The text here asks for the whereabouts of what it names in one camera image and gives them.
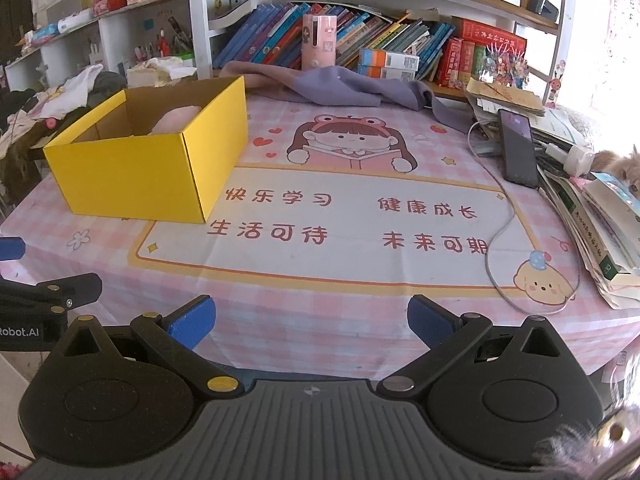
tablecloth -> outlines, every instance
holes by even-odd
[[[484,271],[508,202],[464,134],[427,110],[263,97],[248,99],[248,123],[250,142],[206,224],[75,216],[50,176],[1,227],[27,244],[2,275],[33,283],[97,272],[100,301],[74,313],[104,324],[210,294],[216,327],[196,351],[283,372],[392,373],[427,350],[406,323],[416,293],[456,314],[522,323]],[[575,300],[549,319],[592,373],[640,334],[640,310],[610,309],[547,202],[506,186],[518,219],[492,246],[492,271],[513,301],[548,312],[580,269]]]

cat's fur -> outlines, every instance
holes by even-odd
[[[619,156],[614,152],[596,153],[591,171],[614,176],[640,200],[640,153],[635,145],[629,156]]]

smartphone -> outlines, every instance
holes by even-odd
[[[514,184],[538,187],[536,149],[529,118],[505,109],[498,110],[504,179]]]

pink cylinder container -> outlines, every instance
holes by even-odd
[[[335,65],[336,16],[302,16],[302,70]]]

yellow box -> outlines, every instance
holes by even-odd
[[[147,135],[169,110],[200,106],[181,132]],[[247,142],[242,77],[119,92],[44,147],[71,211],[203,223]]]

